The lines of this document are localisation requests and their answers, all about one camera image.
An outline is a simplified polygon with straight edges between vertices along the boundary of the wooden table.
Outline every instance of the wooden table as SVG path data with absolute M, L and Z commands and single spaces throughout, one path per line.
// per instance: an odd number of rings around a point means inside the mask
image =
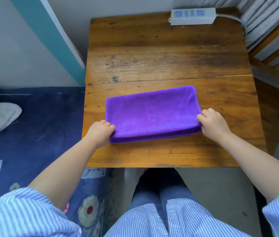
M 232 132 L 266 150 L 242 27 L 173 26 L 170 13 L 92 19 L 86 68 L 83 133 L 105 119 L 108 97 L 180 86 L 196 87 L 201 109 L 214 108 Z M 88 167 L 236 167 L 201 133 L 172 139 L 108 144 Z

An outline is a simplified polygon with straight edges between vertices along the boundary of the person's left arm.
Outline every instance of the person's left arm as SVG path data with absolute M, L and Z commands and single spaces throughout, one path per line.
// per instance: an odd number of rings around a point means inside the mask
M 44 194 L 64 210 L 76 189 L 85 167 L 97 148 L 108 143 L 114 125 L 102 120 L 89 128 L 86 136 L 42 171 L 28 187 Z

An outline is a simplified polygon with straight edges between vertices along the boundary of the power strip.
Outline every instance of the power strip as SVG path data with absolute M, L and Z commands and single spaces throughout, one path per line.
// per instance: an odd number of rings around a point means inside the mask
M 213 24 L 215 8 L 173 9 L 169 18 L 172 26 Z

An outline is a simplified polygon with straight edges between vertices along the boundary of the purple towel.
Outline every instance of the purple towel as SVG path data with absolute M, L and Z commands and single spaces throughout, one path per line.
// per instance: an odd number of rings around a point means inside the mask
M 195 87 L 106 99 L 106 121 L 116 126 L 111 144 L 191 135 L 201 131 Z

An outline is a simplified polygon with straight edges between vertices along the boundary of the blue bed sheet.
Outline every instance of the blue bed sheet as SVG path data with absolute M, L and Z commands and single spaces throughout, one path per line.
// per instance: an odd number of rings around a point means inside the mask
M 26 187 L 49 164 L 81 139 L 85 93 L 0 95 L 0 102 L 23 112 L 0 132 L 0 196 Z M 98 237 L 102 228 L 108 175 L 86 169 L 65 209 L 82 227 L 82 236 Z

